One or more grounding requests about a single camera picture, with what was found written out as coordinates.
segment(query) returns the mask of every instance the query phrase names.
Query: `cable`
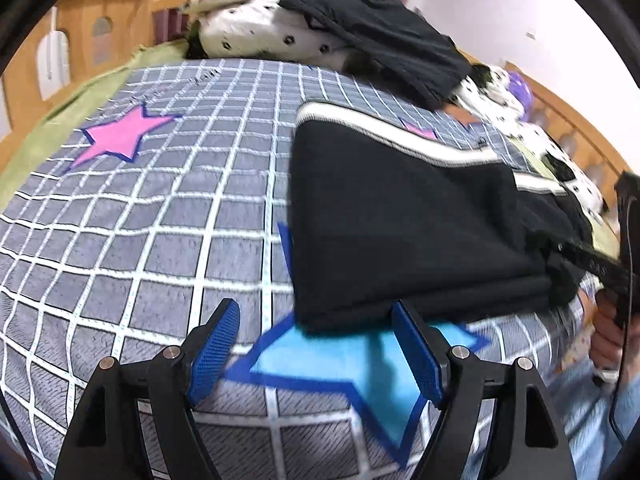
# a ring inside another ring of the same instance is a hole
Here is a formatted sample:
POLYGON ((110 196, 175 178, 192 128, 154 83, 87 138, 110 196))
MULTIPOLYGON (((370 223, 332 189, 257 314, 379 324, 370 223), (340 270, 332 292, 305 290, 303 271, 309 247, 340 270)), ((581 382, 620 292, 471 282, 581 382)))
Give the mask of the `cable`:
POLYGON ((631 205, 636 201, 636 197, 631 197, 629 199, 628 205, 626 206, 626 243, 629 250, 629 306, 628 311, 626 313, 626 324, 625 324, 625 335, 622 342, 622 357, 620 359, 620 373, 618 374, 618 380, 616 381, 616 389, 613 391, 613 398, 611 399, 611 407, 609 408, 609 425, 615 433, 616 438, 620 442, 620 446, 625 445, 626 438, 622 435, 622 431, 618 427, 618 423, 616 422, 616 405, 618 404, 618 397, 620 396, 620 386, 622 383, 622 375, 625 370, 626 363, 626 351, 629 346, 629 327, 631 326, 631 309, 633 307, 633 299, 634 299, 634 257, 631 250, 631 236, 629 232, 629 217, 631 215, 631 205))
POLYGON ((22 452, 24 453, 25 457, 27 458, 27 462, 29 462, 31 469, 33 470, 33 475, 36 477, 36 480, 42 480, 42 475, 40 474, 40 470, 38 469, 38 466, 36 466, 36 461, 33 459, 33 455, 31 454, 31 449, 29 449, 29 446, 27 446, 27 442, 22 436, 22 433, 20 432, 18 425, 15 423, 14 416, 12 415, 11 410, 9 409, 9 405, 6 403, 6 399, 4 398, 4 394, 2 393, 2 390, 0 390, 0 405, 2 406, 2 411, 4 412, 4 416, 6 417, 6 420, 9 423, 9 426, 11 426, 11 429, 14 432, 14 435, 18 438, 18 442, 20 443, 22 452))

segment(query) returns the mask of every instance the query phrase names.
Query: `blue star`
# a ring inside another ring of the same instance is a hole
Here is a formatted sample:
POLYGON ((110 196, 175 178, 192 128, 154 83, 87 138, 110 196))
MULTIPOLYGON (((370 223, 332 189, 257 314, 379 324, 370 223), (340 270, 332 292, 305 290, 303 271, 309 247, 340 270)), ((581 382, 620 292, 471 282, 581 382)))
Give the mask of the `blue star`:
MULTIPOLYGON (((280 227, 289 263, 290 239, 280 227)), ((451 323, 434 324, 450 345, 473 351, 484 338, 451 323)), ((265 332, 224 374, 228 380, 287 390, 344 394, 366 428, 406 466, 426 405, 391 329, 340 336, 309 335, 289 314, 265 332)))

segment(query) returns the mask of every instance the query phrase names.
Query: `black folded garment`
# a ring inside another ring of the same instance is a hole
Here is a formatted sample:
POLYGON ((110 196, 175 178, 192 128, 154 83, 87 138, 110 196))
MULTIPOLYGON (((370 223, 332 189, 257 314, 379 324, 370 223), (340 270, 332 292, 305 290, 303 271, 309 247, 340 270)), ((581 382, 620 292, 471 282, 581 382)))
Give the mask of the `black folded garment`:
POLYGON ((584 273, 526 243, 534 230, 591 243, 558 183, 514 173, 489 148, 457 150, 348 108, 308 103, 298 122, 289 225, 306 330, 379 322, 399 299, 428 319, 468 321, 576 294, 584 273), (548 266, 562 270, 553 282, 548 266))
POLYGON ((400 0, 280 0, 279 5, 370 55, 386 69, 390 85, 429 110, 440 108, 471 72, 451 38, 400 0))

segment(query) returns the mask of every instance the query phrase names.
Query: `green blanket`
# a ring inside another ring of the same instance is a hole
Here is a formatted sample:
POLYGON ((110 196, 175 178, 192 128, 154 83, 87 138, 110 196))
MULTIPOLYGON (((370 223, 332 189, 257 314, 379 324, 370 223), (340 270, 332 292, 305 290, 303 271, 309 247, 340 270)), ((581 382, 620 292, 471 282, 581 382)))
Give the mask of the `green blanket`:
POLYGON ((141 46, 127 64, 87 81, 68 100, 45 115, 0 174, 0 211, 29 173, 60 147, 71 130, 116 93, 132 70, 182 60, 186 50, 185 40, 151 48, 141 46))

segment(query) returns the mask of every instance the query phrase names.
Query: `pink star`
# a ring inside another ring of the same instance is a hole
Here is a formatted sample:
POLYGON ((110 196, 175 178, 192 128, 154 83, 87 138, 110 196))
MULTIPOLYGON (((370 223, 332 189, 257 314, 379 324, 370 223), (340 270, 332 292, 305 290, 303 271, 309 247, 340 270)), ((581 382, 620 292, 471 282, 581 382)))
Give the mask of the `pink star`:
POLYGON ((142 103, 117 121, 83 128, 82 132, 91 145, 78 155, 69 169, 72 170, 92 158, 105 154, 133 162, 138 156, 143 135, 179 117, 181 116, 150 117, 146 113, 146 105, 142 103))
POLYGON ((400 121, 404 125, 404 127, 412 134, 416 134, 417 136, 423 137, 425 139, 438 140, 436 132, 434 132, 433 130, 428 130, 426 128, 422 129, 420 126, 408 123, 404 119, 400 119, 400 121))

